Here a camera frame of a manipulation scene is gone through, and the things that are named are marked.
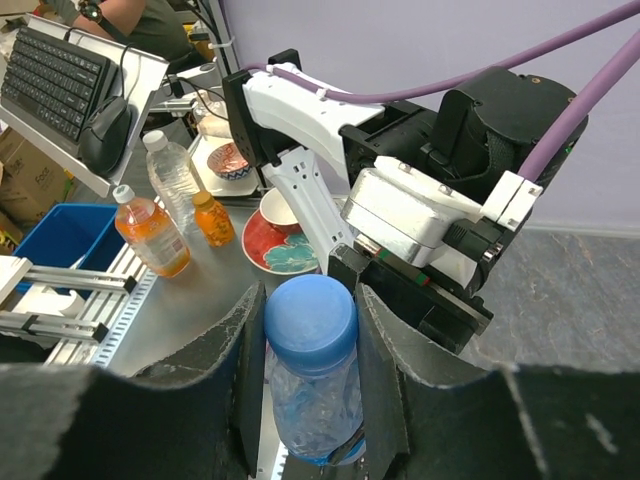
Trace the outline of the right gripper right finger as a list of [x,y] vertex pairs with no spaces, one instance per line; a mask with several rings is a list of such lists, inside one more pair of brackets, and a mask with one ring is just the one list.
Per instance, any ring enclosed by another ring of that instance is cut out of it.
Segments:
[[639,375],[475,367],[356,289],[373,479],[635,479]]

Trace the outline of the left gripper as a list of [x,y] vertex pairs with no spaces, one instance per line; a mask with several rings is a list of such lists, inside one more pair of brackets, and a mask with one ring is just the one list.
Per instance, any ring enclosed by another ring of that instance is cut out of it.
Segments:
[[494,313],[433,269],[413,267],[385,249],[337,245],[328,257],[328,275],[348,290],[369,286],[405,323],[454,354],[481,335]]

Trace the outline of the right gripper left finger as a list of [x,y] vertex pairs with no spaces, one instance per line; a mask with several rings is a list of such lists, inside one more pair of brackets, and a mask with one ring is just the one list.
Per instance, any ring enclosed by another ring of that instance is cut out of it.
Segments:
[[3,365],[2,477],[254,477],[265,304],[264,285],[252,285],[209,330],[132,378],[89,365]]

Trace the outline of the blue tinted plastic bottle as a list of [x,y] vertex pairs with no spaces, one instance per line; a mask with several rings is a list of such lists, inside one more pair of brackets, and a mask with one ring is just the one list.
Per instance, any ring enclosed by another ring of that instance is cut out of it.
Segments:
[[345,466],[366,451],[356,355],[325,376],[290,372],[273,352],[266,378],[281,442],[294,457],[316,466]]

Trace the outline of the blue bottle cap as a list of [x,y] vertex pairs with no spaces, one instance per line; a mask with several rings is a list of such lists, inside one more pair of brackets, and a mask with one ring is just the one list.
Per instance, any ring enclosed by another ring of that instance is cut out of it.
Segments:
[[265,307],[264,330],[271,349],[291,373],[325,377],[355,357],[355,302],[338,280],[301,275],[273,291]]

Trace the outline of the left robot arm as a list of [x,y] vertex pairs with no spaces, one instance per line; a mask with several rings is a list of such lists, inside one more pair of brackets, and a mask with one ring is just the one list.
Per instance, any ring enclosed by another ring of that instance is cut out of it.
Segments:
[[[222,82],[233,140],[283,195],[324,274],[363,283],[452,353],[492,320],[480,290],[582,136],[575,95],[494,66],[437,110],[367,100],[306,76],[289,49]],[[527,158],[557,133],[538,167]]]

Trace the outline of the large orange juice bottle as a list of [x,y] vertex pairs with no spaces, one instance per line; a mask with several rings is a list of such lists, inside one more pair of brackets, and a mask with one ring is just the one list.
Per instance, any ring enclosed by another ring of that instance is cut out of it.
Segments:
[[189,264],[190,250],[169,214],[126,184],[112,195],[118,204],[115,227],[140,260],[156,275],[171,278]]

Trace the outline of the small orange juice bottle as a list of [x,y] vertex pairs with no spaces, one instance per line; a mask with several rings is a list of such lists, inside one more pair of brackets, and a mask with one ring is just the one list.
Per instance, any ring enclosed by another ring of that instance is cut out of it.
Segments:
[[235,230],[225,207],[208,191],[192,197],[195,222],[212,247],[222,247],[233,241]]

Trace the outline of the clear capped water bottle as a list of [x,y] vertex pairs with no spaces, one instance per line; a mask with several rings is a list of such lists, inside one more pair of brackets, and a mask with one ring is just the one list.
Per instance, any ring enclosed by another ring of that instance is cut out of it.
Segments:
[[151,185],[179,231],[185,233],[194,224],[193,196],[205,190],[191,155],[161,130],[146,133],[142,140]]

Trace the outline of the red floral plate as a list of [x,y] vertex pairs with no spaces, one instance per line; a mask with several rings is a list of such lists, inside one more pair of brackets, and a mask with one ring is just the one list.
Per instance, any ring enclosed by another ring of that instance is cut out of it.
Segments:
[[285,234],[255,211],[247,220],[241,245],[245,256],[267,273],[289,276],[319,269],[319,262],[303,233]]

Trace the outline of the blue plastic bin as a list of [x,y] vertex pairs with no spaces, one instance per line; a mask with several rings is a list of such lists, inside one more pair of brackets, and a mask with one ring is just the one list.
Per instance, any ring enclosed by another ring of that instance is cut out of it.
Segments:
[[93,271],[92,278],[76,286],[84,299],[91,291],[129,293],[134,280],[119,275],[112,284],[106,281],[106,272],[124,245],[115,227],[116,212],[113,204],[58,204],[22,240],[14,255],[35,266]]

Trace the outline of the patterned bowl on shelf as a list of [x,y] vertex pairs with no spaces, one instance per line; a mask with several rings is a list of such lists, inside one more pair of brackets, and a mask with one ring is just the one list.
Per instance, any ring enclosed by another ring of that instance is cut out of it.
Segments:
[[252,170],[234,142],[216,148],[207,159],[207,166],[217,177],[228,180],[240,180]]

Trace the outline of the cardboard box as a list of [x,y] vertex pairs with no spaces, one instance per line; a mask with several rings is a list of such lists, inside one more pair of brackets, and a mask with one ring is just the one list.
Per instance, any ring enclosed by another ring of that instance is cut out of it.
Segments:
[[17,227],[34,227],[74,190],[74,177],[18,132],[1,134],[1,211]]

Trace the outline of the black keyboard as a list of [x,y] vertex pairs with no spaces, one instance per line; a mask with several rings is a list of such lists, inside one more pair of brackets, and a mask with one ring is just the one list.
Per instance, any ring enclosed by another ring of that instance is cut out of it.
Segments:
[[117,73],[107,57],[22,27],[2,82],[1,105],[76,157],[81,131]]

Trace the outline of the person at desk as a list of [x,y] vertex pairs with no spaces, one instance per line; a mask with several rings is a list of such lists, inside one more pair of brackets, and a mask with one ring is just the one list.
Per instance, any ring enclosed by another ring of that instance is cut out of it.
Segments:
[[[45,1],[70,27],[96,36],[115,40],[104,28],[84,17],[75,1]],[[127,38],[126,43],[139,50],[177,61],[193,51],[176,12],[168,1],[108,0],[102,1],[103,18]]]

